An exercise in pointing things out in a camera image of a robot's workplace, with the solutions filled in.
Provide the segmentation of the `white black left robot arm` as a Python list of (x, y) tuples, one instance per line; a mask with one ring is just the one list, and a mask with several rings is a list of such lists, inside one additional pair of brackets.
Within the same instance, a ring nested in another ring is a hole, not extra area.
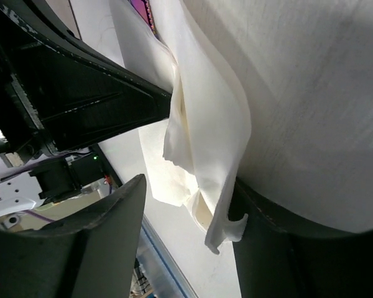
[(0, 217), (81, 192), (99, 142), (168, 118), (171, 95), (75, 37), (45, 1), (0, 1)]

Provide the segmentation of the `white paper napkin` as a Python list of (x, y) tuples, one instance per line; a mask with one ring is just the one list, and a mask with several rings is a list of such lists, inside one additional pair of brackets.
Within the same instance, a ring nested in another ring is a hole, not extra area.
[(185, 207), (218, 253), (247, 223), (228, 218), (251, 136), (245, 91), (183, 1), (153, 1), (154, 28), (129, 1), (109, 5), (127, 70), (171, 92), (169, 115), (138, 130), (152, 196)]

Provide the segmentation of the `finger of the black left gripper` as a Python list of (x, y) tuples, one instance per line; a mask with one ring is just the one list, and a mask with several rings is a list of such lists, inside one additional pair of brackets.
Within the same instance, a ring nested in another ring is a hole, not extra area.
[(23, 71), (11, 79), (15, 111), (7, 153), (57, 155), (169, 117), (171, 94), (92, 72)]
[(148, 95), (170, 99), (171, 94), (119, 66), (72, 36), (46, 1), (0, 1), (0, 11), (21, 31), (55, 53), (69, 57), (99, 73)]

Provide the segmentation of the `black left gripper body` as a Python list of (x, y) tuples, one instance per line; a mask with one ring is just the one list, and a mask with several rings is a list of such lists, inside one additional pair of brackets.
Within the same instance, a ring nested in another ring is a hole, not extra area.
[[(9, 35), (11, 20), (0, 9), (0, 36)], [(24, 166), (56, 148), (39, 120), (25, 87), (0, 42), (0, 159), (9, 167)]]

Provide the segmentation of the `iridescent rainbow steak knife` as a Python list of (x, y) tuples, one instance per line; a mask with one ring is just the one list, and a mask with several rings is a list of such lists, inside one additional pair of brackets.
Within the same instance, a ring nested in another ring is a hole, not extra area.
[(137, 11), (137, 13), (143, 18), (145, 23), (150, 27), (155, 37), (158, 38), (159, 36), (155, 26), (149, 0), (129, 0), (129, 2), (132, 5), (132, 7)]

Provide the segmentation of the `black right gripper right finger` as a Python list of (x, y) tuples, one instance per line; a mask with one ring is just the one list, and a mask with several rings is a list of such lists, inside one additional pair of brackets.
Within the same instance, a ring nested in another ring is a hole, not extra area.
[(320, 225), (237, 180), (229, 217), (243, 216), (233, 245), (243, 297), (373, 297), (373, 230)]

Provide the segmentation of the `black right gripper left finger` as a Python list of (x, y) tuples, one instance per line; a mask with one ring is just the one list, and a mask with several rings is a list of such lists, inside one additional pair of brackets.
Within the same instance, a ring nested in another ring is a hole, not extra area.
[(40, 230), (0, 230), (0, 297), (127, 297), (146, 189), (139, 174)]

